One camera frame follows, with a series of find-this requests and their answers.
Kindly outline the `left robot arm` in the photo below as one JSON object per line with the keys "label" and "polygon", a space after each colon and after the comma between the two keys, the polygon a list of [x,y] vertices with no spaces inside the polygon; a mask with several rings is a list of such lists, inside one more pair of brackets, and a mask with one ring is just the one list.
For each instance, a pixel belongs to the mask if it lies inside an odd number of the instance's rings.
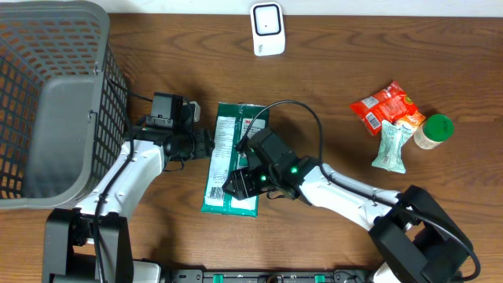
{"label": "left robot arm", "polygon": [[145,191],[170,162],[211,156],[215,147],[195,101],[156,93],[140,123],[127,124],[120,154],[90,194],[46,220],[42,281],[166,282],[158,263],[134,259],[128,222]]}

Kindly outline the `red snack packet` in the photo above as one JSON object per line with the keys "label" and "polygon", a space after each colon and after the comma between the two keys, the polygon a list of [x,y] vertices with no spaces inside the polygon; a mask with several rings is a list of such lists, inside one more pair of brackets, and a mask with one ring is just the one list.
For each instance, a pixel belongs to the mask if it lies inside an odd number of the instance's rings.
{"label": "red snack packet", "polygon": [[418,107],[396,81],[375,94],[352,103],[350,109],[372,136],[380,132],[384,120],[394,123],[418,111]]}

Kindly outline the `green lid jar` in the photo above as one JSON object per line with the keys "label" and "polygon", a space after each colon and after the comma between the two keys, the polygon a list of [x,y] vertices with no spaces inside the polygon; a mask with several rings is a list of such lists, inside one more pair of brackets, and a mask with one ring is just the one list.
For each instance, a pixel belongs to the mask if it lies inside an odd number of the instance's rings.
{"label": "green lid jar", "polygon": [[427,118],[413,134],[413,140],[421,149],[434,149],[448,140],[454,131],[452,120],[443,115],[435,114]]}

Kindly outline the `green 3M package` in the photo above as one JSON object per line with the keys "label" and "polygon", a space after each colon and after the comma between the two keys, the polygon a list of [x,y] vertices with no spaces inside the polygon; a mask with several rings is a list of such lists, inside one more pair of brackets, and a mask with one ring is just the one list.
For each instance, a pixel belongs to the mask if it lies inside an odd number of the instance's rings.
{"label": "green 3M package", "polygon": [[262,109],[261,105],[224,102],[218,104],[215,148],[207,174],[202,212],[244,217],[258,215],[258,197],[237,200],[225,193],[222,186],[231,171],[247,167],[246,156],[237,153],[234,146],[244,134],[251,137],[268,125],[269,113],[263,112]]}

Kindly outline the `small orange box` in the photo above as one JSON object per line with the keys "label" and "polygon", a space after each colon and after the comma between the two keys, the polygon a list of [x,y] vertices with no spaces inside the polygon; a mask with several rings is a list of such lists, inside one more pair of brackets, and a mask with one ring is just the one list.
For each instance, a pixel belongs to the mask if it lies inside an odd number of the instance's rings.
{"label": "small orange box", "polygon": [[426,120],[426,117],[420,112],[405,115],[395,122],[395,126],[411,130],[413,133]]}

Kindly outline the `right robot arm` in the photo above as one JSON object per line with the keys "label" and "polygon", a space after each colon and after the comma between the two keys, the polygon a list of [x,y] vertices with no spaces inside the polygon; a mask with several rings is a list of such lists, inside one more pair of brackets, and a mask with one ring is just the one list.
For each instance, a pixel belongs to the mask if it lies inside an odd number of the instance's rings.
{"label": "right robot arm", "polygon": [[384,258],[369,282],[463,282],[470,240],[424,189],[379,189],[312,156],[298,157],[269,127],[235,146],[248,165],[229,173],[223,190],[239,200],[276,190],[283,198],[342,215],[369,233]]}

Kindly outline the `light green wipes pouch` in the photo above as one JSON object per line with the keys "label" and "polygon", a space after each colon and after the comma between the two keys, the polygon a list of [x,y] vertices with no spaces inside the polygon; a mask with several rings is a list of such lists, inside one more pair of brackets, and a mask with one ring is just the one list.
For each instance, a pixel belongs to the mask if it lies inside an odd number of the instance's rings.
{"label": "light green wipes pouch", "polygon": [[406,168],[402,161],[402,147],[412,135],[413,128],[408,123],[396,126],[384,120],[381,127],[378,154],[372,162],[372,166],[405,174]]}

